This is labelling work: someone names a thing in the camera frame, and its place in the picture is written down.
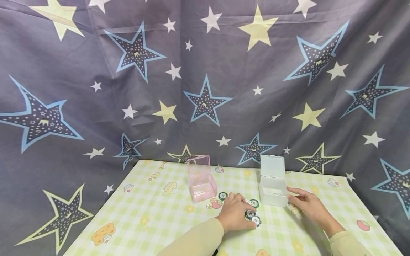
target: yellow star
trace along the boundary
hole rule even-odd
[[[305,112],[303,114],[294,116],[293,118],[299,119],[302,121],[302,131],[308,126],[308,125],[314,125],[317,127],[322,127],[319,124],[319,121],[317,120],[317,117],[323,112],[325,109],[319,109],[312,111],[312,109],[309,107],[307,103],[305,103]]]
[[[84,36],[73,22],[73,16],[77,7],[61,6],[57,0],[47,0],[48,6],[29,6],[39,14],[52,20],[57,30],[60,41],[63,40],[67,29]]]
[[[164,119],[164,124],[166,124],[168,119],[174,119],[178,122],[177,118],[174,115],[174,110],[177,105],[167,107],[164,103],[162,103],[162,101],[159,101],[159,104],[161,105],[161,110],[153,113],[154,116],[162,116],[162,118]]]
[[[258,41],[264,42],[265,44],[271,46],[268,30],[277,20],[278,18],[263,20],[262,15],[260,14],[259,6],[256,5],[253,23],[239,27],[251,36],[249,39],[248,52]]]

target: person's right hand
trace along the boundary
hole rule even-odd
[[[289,202],[300,208],[309,219],[326,232],[329,238],[337,232],[345,230],[315,194],[300,188],[286,187],[286,189],[294,194],[299,194],[297,196],[288,195]]]

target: person's left hand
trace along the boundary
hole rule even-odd
[[[256,212],[256,209],[245,203],[245,198],[241,194],[229,193],[225,198],[221,213],[215,217],[222,224],[226,232],[242,229],[255,229],[256,224],[245,219],[246,210]]]

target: poker chip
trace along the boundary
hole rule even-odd
[[[245,212],[245,217],[248,219],[248,220],[252,220],[252,218],[255,216],[255,213],[253,212],[253,211],[251,211],[251,210],[247,210],[246,212]]]
[[[256,226],[259,227],[261,225],[260,218],[258,216],[253,216],[251,219],[252,222],[256,223]]]
[[[225,200],[225,198],[228,197],[228,194],[225,193],[225,192],[221,192],[221,193],[219,193],[218,197],[219,197],[220,200],[223,201],[223,200]]]
[[[259,202],[256,199],[251,199],[251,205],[256,209],[259,207]]]

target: star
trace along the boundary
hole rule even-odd
[[[222,15],[222,13],[214,14],[211,7],[209,6],[208,17],[201,19],[203,22],[205,22],[207,24],[207,29],[206,29],[207,34],[211,30],[211,28],[215,28],[217,30],[220,30],[219,26],[218,26],[218,19],[221,15]]]
[[[306,19],[306,14],[308,13],[309,8],[312,8],[316,5],[315,2],[311,0],[298,0],[298,6],[293,11],[293,13],[302,12],[303,16]]]
[[[275,122],[276,119],[281,116],[280,113],[281,113],[281,112],[279,112],[279,114],[277,114],[277,115],[275,115],[275,116],[272,116],[272,120],[270,120],[268,123],[270,123],[270,122]]]
[[[369,35],[370,40],[369,40],[367,43],[373,42],[374,44],[376,44],[376,43],[377,43],[377,40],[383,37],[383,36],[379,36],[379,32],[380,32],[380,31],[377,31],[376,34],[374,34],[374,35]]]
[[[144,22],[141,23],[141,26],[139,26],[138,31],[131,41],[112,34],[107,30],[104,31],[123,51],[117,72],[135,66],[145,82],[148,83],[147,62],[166,57],[146,46]]]
[[[191,51],[191,47],[192,47],[191,40],[188,40],[188,42],[185,42],[185,44],[187,45],[186,50]]]
[[[47,0],[48,6],[29,6],[54,23],[60,41],[63,40],[67,29],[84,36],[73,22],[73,16],[77,9],[76,6],[61,6],[57,0]]]
[[[315,45],[297,37],[299,48],[305,61],[297,67],[284,81],[300,77],[309,77],[308,85],[316,78],[319,72],[336,57],[335,51],[349,25],[347,21],[336,33],[323,45]]]
[[[175,77],[181,78],[180,74],[179,74],[179,70],[181,69],[181,67],[176,68],[174,67],[174,65],[172,65],[171,63],[171,70],[166,71],[167,74],[170,74],[172,76],[172,81],[174,81]]]
[[[313,170],[319,174],[325,174],[325,164],[330,163],[339,157],[342,156],[325,156],[325,143],[323,142],[313,156],[300,156],[296,157],[296,159],[305,164],[300,172],[309,172],[310,170]]]
[[[168,18],[168,23],[163,24],[165,27],[167,27],[168,29],[168,33],[173,30],[175,31],[174,25],[175,25],[175,21],[171,22],[171,20]]]
[[[110,0],[91,0],[88,6],[98,6],[103,13],[105,13],[104,4],[108,3]]]
[[[196,158],[196,157],[199,157],[199,156],[203,156],[203,155],[192,155],[189,152],[189,148],[188,148],[187,145],[185,145],[184,151],[182,152],[181,155],[171,154],[171,153],[168,153],[168,152],[167,152],[167,154],[170,157],[178,159],[178,163],[186,163],[188,159],[193,159],[193,158]]]
[[[293,118],[302,121],[302,131],[308,127],[309,125],[314,125],[317,127],[322,127],[317,120],[317,117],[324,111],[325,109],[319,109],[312,111],[307,103],[305,103],[305,112],[303,114],[294,116]]]
[[[114,186],[114,184],[112,184],[111,186],[108,186],[108,185],[107,185],[107,189],[104,191],[104,193],[107,192],[107,194],[109,195],[109,193],[110,193],[111,191],[114,191],[114,189],[112,189],[112,186]]]
[[[388,162],[380,159],[387,180],[374,186],[373,190],[396,194],[407,218],[410,220],[410,169],[400,171]]]
[[[90,159],[91,159],[91,158],[93,158],[93,157],[95,157],[95,156],[103,156],[104,150],[105,150],[105,147],[103,147],[103,148],[100,149],[100,150],[96,150],[95,148],[93,148],[93,151],[92,151],[92,152],[90,152],[90,153],[85,153],[85,154],[83,154],[83,155],[89,155],[89,156],[90,156]]]
[[[90,87],[94,88],[95,92],[97,92],[98,90],[102,90],[101,89],[101,83],[97,83],[96,81],[94,81],[94,85],[92,85]]]
[[[368,113],[371,117],[373,117],[373,119],[376,119],[377,99],[392,93],[408,89],[408,87],[399,86],[379,86],[383,68],[384,65],[374,75],[374,77],[370,80],[366,87],[357,91],[346,91],[353,97],[354,102],[350,105],[350,107],[346,110],[342,117],[358,108],[361,108],[366,111],[366,113]]]
[[[261,95],[261,91],[263,90],[263,88],[259,88],[259,85],[256,87],[256,89],[252,89],[255,92],[255,95],[259,94]]]
[[[335,67],[326,71],[329,74],[332,74],[332,77],[330,78],[330,80],[332,81],[333,79],[335,79],[337,76],[340,77],[346,77],[346,75],[344,74],[343,70],[348,66],[349,64],[346,65],[342,65],[339,66],[339,63],[335,63]]]
[[[256,136],[252,139],[252,141],[249,144],[244,144],[244,145],[240,145],[236,147],[244,152],[238,165],[246,163],[247,161],[251,159],[257,163],[260,163],[260,155],[273,149],[276,146],[277,145],[260,144],[259,133],[258,133],[256,134]]]
[[[186,91],[183,92],[195,106],[194,113],[191,117],[191,122],[199,119],[201,116],[207,116],[218,126],[220,125],[218,115],[216,114],[216,109],[233,99],[212,96],[211,87],[208,81],[208,74],[205,76],[200,94],[193,94]]]
[[[134,119],[134,114],[136,112],[138,112],[138,110],[133,110],[131,104],[128,106],[127,109],[123,109],[125,115],[124,115],[124,119],[126,119],[127,117],[130,117],[131,119]]]
[[[352,180],[356,179],[355,177],[353,177],[353,173],[351,173],[351,174],[346,173],[346,178],[349,179],[350,182],[352,182]]]
[[[251,24],[239,27],[239,29],[250,35],[248,52],[258,41],[261,41],[271,46],[268,30],[272,27],[273,24],[275,24],[277,20],[278,18],[263,20],[259,10],[259,6],[256,5],[256,11],[255,16],[253,17],[253,22]]]
[[[230,139],[225,139],[225,136],[222,136],[222,139],[216,140],[216,141],[219,142],[219,146],[222,146],[222,145],[229,146],[228,142],[230,142],[231,140]]]
[[[21,153],[23,153],[34,142],[49,135],[56,135],[76,140],[84,140],[64,120],[62,107],[66,100],[45,105],[42,101],[32,95],[26,88],[9,76],[23,95],[26,110],[22,112],[0,113],[0,122],[23,128],[21,142]]]
[[[174,110],[177,105],[167,107],[164,103],[162,103],[162,101],[159,101],[159,104],[161,106],[161,110],[153,113],[154,116],[161,116],[164,119],[164,124],[168,122],[168,119],[173,119],[178,122],[177,118],[174,115]]]
[[[383,138],[379,138],[377,136],[377,132],[375,131],[372,135],[363,135],[363,137],[366,138],[366,142],[364,143],[366,144],[373,144],[375,145],[377,148],[379,147],[379,142],[383,141]]]
[[[84,184],[82,184],[81,187],[74,192],[74,195],[69,201],[43,190],[51,203],[54,211],[54,217],[36,232],[29,235],[16,245],[25,244],[55,233],[55,253],[57,255],[66,242],[71,226],[94,216],[81,208],[83,187]]]
[[[121,152],[118,155],[114,156],[114,157],[126,157],[127,158],[124,160],[123,170],[125,169],[125,166],[127,165],[127,163],[131,161],[132,159],[134,159],[135,156],[141,156],[141,154],[137,150],[137,146],[146,140],[148,139],[130,141],[127,135],[123,133],[121,137],[121,145],[122,145]]]

